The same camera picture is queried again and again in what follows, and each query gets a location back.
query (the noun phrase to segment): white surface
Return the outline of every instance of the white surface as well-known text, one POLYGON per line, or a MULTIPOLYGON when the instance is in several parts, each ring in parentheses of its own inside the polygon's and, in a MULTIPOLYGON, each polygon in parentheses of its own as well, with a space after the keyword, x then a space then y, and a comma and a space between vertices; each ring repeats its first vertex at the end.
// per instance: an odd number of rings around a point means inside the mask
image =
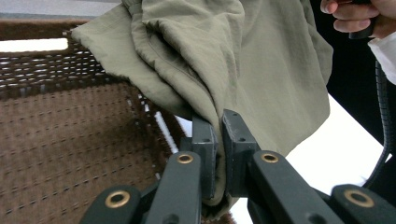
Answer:
MULTIPOLYGON (((313 188, 330 194, 340 184, 361 185, 373 171, 382 146, 330 96, 331 114, 287 160, 313 188)), ((191 136, 191 122, 179 119, 191 136)), ((252 223, 247 200, 231 209, 236 223, 252 223)))

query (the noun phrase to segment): brass grommet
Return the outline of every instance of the brass grommet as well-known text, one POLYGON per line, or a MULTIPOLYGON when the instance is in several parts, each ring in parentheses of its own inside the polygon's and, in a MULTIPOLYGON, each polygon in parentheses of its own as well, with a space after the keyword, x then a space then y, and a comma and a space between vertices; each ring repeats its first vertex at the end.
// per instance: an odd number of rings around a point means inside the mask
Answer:
POLYGON ((182 164, 190 163, 193 160, 194 160, 194 157, 192 157, 191 155, 188 155, 188 154, 182 154, 177 157, 177 161, 182 164))
POLYGON ((360 206, 360 207, 373 207, 374 201, 367 194, 361 192, 357 189, 347 189, 344 191, 344 196, 352 203, 360 206))
POLYGON ((109 208, 119 208, 124 206, 131 199, 131 195, 125 190, 117 190, 110 193, 106 198, 106 206, 109 208))
POLYGON ((276 155, 270 154, 270 153, 264 153, 262 154, 262 160, 266 162, 278 162, 279 158, 276 155))

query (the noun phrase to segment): woven wicker surface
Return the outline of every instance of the woven wicker surface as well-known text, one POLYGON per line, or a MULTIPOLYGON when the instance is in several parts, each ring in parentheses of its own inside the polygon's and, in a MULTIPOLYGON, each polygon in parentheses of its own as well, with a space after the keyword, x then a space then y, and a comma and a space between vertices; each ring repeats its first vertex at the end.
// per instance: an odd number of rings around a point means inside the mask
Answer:
POLYGON ((104 189, 144 189, 162 173, 171 151, 155 113, 163 114, 177 142, 184 135, 172 115, 106 75, 70 39, 78 24, 0 21, 2 40, 69 39, 67 50, 0 52, 0 223, 78 223, 104 189), (8 31, 29 23, 33 32, 8 31))

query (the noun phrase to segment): fabric fold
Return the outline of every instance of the fabric fold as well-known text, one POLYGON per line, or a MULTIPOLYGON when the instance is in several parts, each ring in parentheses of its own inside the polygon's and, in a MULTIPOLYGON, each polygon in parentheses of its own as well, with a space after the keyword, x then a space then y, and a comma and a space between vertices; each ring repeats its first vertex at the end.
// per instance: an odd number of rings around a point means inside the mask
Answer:
POLYGON ((233 204, 224 192, 224 109, 241 114, 261 149, 285 156, 329 115, 332 49, 307 0, 124 0, 73 37, 155 104, 214 126, 220 146, 207 217, 233 204))

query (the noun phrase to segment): black cable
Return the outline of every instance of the black cable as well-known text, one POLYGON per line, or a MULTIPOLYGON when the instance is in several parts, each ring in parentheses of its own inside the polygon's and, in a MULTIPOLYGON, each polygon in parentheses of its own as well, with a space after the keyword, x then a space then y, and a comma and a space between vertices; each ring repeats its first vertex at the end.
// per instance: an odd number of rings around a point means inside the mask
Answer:
POLYGON ((382 150, 381 156, 379 157, 372 174, 363 185, 367 189, 373 185, 382 168, 384 167, 389 154, 393 152, 395 148, 393 143, 395 135, 393 125, 395 122, 392 120, 391 110, 389 108, 387 78, 379 62, 375 62, 375 74, 379 111, 381 113, 382 129, 384 132, 384 149, 382 150))

